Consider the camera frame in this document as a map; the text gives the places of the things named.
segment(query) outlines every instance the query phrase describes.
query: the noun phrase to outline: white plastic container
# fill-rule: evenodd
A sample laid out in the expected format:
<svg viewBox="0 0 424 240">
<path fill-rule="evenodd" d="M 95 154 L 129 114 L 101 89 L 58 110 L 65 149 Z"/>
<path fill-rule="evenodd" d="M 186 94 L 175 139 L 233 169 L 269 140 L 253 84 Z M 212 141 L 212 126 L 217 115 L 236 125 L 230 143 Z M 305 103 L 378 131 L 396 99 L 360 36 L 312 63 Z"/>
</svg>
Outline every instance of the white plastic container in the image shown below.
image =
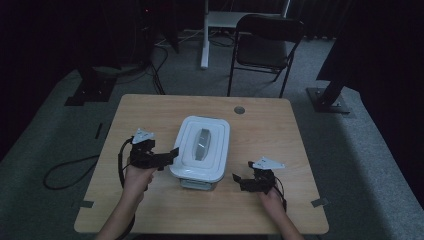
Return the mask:
<svg viewBox="0 0 424 240">
<path fill-rule="evenodd" d="M 175 141 L 179 155 L 170 165 L 182 187 L 212 190 L 224 177 L 230 125 L 223 119 L 189 116 Z"/>
</svg>

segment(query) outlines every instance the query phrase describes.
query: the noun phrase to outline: white table leg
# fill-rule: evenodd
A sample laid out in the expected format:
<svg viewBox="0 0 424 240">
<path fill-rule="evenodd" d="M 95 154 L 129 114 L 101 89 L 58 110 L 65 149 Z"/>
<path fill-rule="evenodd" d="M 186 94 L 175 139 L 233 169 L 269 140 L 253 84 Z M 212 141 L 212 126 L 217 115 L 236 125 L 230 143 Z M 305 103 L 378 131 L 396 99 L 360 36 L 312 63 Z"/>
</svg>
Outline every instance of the white table leg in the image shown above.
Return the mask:
<svg viewBox="0 0 424 240">
<path fill-rule="evenodd" d="M 209 0 L 205 0 L 205 18 L 204 18 L 204 27 L 203 27 L 203 50 L 202 50 L 202 62 L 200 64 L 201 69 L 208 68 L 209 61 Z"/>
</svg>

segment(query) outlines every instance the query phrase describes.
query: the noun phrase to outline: wooden table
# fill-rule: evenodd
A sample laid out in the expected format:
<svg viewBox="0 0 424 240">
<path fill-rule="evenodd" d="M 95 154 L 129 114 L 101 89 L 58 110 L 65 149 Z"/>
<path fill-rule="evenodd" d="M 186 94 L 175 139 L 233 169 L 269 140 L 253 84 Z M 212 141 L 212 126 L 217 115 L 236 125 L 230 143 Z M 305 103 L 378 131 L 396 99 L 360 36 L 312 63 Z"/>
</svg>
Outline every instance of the wooden table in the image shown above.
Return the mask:
<svg viewBox="0 0 424 240">
<path fill-rule="evenodd" d="M 245 109 L 235 113 L 235 107 Z M 200 96 L 125 95 L 116 112 L 84 200 L 75 222 L 78 232 L 98 232 L 117 204 L 122 192 L 117 155 L 123 142 L 137 128 L 155 133 L 155 153 L 169 152 L 183 120 L 190 116 L 222 118 L 231 126 L 230 146 L 224 178 L 213 191 L 185 189 L 169 167 L 156 172 L 136 213 L 133 232 L 164 234 L 275 234 L 256 193 L 240 191 L 232 173 L 253 178 L 248 161 L 262 156 L 282 162 L 274 170 L 282 181 L 288 215 L 303 234 L 323 234 L 328 223 L 300 137 L 290 102 L 285 99 Z M 124 158 L 129 156 L 127 145 Z"/>
</svg>

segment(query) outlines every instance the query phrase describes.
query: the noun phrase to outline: black cable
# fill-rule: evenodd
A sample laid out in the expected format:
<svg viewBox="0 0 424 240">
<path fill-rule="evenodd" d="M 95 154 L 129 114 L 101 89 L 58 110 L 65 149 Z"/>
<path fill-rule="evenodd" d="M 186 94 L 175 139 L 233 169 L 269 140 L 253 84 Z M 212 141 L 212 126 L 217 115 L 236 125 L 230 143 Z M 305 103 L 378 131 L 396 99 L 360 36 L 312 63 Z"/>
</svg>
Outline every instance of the black cable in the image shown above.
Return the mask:
<svg viewBox="0 0 424 240">
<path fill-rule="evenodd" d="M 123 153 L 124 153 L 124 149 L 127 146 L 127 144 L 132 142 L 132 140 L 133 140 L 133 137 L 125 140 L 124 144 L 122 144 L 122 146 L 121 146 L 121 150 L 118 153 L 118 175 L 119 175 L 119 181 L 121 182 L 122 188 L 124 188 L 124 185 L 125 185 L 124 169 L 126 167 L 128 167 L 128 165 L 131 164 L 131 163 L 129 163 L 125 167 L 122 167 Z M 128 225 L 127 229 L 125 229 L 125 231 L 121 234 L 121 236 L 119 236 L 116 240 L 124 239 L 131 232 L 131 229 L 134 226 L 134 222 L 135 222 L 135 214 L 134 214 L 130 224 Z"/>
<path fill-rule="evenodd" d="M 148 67 L 148 65 L 143 65 L 143 64 L 138 64 L 135 68 L 131 68 L 125 71 L 121 71 L 118 73 L 107 73 L 107 72 L 102 72 L 100 70 L 96 70 L 97 74 L 99 74 L 99 76 L 105 77 L 105 78 L 121 78 L 121 77 L 130 77 L 130 76 L 135 76 L 136 74 L 139 73 L 143 73 L 141 76 L 137 76 L 136 78 L 134 78 L 133 80 L 130 81 L 126 81 L 126 82 L 119 82 L 116 81 L 115 85 L 119 85 L 119 84 L 127 84 L 130 82 L 133 82 L 141 77 L 143 77 L 144 75 L 147 74 L 146 72 L 146 68 Z"/>
<path fill-rule="evenodd" d="M 283 186 L 283 183 L 280 181 L 280 179 L 279 179 L 278 177 L 275 177 L 275 179 L 277 179 L 277 180 L 278 180 L 278 182 L 279 182 L 279 183 L 280 183 L 280 185 L 281 185 L 281 192 L 280 192 L 280 190 L 277 188 L 278 193 L 280 194 L 280 196 L 282 196 L 282 197 L 284 198 L 284 186 Z"/>
<path fill-rule="evenodd" d="M 218 37 L 223 37 L 223 38 L 230 39 L 231 40 L 231 43 L 230 44 L 225 44 L 225 43 L 218 42 L 218 41 L 215 41 L 215 40 L 212 40 L 212 39 L 209 39 L 209 42 L 212 45 L 215 45 L 215 46 L 218 46 L 218 47 L 234 47 L 235 40 L 229 34 L 223 34 L 223 35 L 220 35 L 220 36 L 214 36 L 214 38 L 218 38 Z"/>
<path fill-rule="evenodd" d="M 121 84 L 128 84 L 128 83 L 132 83 L 132 82 L 134 82 L 134 81 L 136 81 L 136 80 L 138 80 L 138 79 L 140 79 L 140 78 L 142 78 L 142 77 L 144 77 L 144 75 L 146 75 L 147 74 L 147 72 L 146 71 L 144 71 L 144 73 L 143 73 L 143 75 L 141 75 L 141 76 L 137 76 L 137 77 L 134 77 L 133 79 L 131 79 L 131 80 L 127 80 L 127 81 L 125 81 L 125 82 L 116 82 L 115 83 L 115 85 L 121 85 Z"/>
<path fill-rule="evenodd" d="M 162 68 L 162 65 L 166 62 L 166 60 L 168 59 L 168 50 L 166 50 L 166 48 L 160 47 L 160 46 L 155 46 L 155 48 L 159 48 L 161 50 L 163 50 L 165 52 L 165 58 L 162 60 L 161 64 L 159 64 L 159 67 L 157 68 L 157 71 L 159 72 L 159 70 Z"/>
<path fill-rule="evenodd" d="M 89 159 L 92 159 L 92 158 L 98 158 L 100 155 L 94 155 L 94 156 L 91 156 L 91 157 L 86 157 L 86 158 L 83 158 L 83 159 L 78 159 L 78 160 L 74 160 L 74 161 L 70 161 L 70 162 L 65 162 L 65 163 L 61 163 L 61 164 L 59 164 L 59 165 L 56 165 L 56 166 L 54 166 L 54 167 L 52 167 L 52 168 L 50 168 L 50 170 L 49 171 L 47 171 L 47 173 L 44 175 L 44 178 L 43 178 L 43 185 L 44 185 L 44 187 L 45 188 L 47 188 L 47 189 L 50 189 L 50 190 L 62 190 L 62 189 L 66 189 L 66 188 L 68 188 L 68 187 L 71 187 L 71 186 L 74 186 L 75 184 L 77 184 L 79 181 L 81 181 L 85 176 L 87 176 L 87 174 L 96 166 L 96 164 L 97 164 L 97 161 L 98 160 L 96 160 L 91 166 L 90 166 L 90 168 L 81 176 L 81 177 L 79 177 L 76 181 L 74 181 L 73 183 L 71 183 L 71 184 L 69 184 L 69 185 L 65 185 L 65 186 L 60 186 L 60 187 L 53 187 L 53 186 L 50 186 L 48 183 L 47 183 L 47 179 L 48 179 L 48 177 L 49 177 L 49 175 L 54 171 L 54 170 L 56 170 L 56 169 L 58 169 L 58 168 L 60 168 L 60 167 L 63 167 L 63 166 L 66 166 L 66 165 L 71 165 L 71 164 L 76 164 L 76 163 L 79 163 L 79 162 L 83 162 L 83 161 L 87 161 L 87 160 L 89 160 Z"/>
<path fill-rule="evenodd" d="M 165 90 L 163 90 L 162 84 L 160 82 L 158 71 L 156 70 L 156 68 L 153 64 L 152 64 L 152 69 L 153 69 L 153 72 L 154 72 L 154 74 L 153 74 L 153 85 L 155 86 L 156 93 L 158 93 L 160 95 L 166 95 Z"/>
<path fill-rule="evenodd" d="M 123 156 L 125 146 L 127 146 L 128 143 L 132 142 L 132 139 L 133 138 L 127 139 L 124 142 L 124 144 L 122 144 L 121 150 L 119 151 L 119 154 L 118 154 L 118 175 L 119 175 L 119 181 L 121 182 L 122 188 L 124 188 L 124 183 L 125 183 L 124 172 L 122 168 L 122 162 L 123 162 L 122 156 Z"/>
</svg>

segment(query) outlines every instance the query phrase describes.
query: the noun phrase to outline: table hole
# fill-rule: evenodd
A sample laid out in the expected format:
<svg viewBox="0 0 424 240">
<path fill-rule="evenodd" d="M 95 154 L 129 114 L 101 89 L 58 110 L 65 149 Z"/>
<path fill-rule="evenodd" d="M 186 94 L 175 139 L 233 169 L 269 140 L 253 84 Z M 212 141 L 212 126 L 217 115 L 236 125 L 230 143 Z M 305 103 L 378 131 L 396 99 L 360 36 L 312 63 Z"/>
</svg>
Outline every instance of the table hole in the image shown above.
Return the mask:
<svg viewBox="0 0 424 240">
<path fill-rule="evenodd" d="M 242 106 L 237 106 L 234 108 L 234 112 L 237 114 L 243 114 L 244 112 L 246 112 L 246 110 Z"/>
</svg>

